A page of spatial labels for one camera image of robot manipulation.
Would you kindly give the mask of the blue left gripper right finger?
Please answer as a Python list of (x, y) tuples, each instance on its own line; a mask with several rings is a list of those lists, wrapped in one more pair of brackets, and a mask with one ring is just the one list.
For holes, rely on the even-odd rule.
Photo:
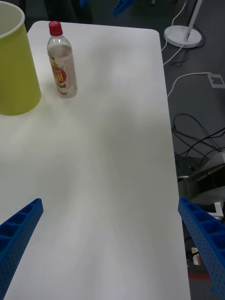
[(178, 212), (195, 243), (220, 300), (225, 298), (225, 225), (187, 199)]

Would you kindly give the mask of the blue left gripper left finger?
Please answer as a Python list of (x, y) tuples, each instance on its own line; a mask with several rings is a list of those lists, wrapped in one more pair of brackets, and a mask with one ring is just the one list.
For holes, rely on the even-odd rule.
[(31, 236), (44, 212), (37, 198), (0, 225), (0, 299), (4, 299)]

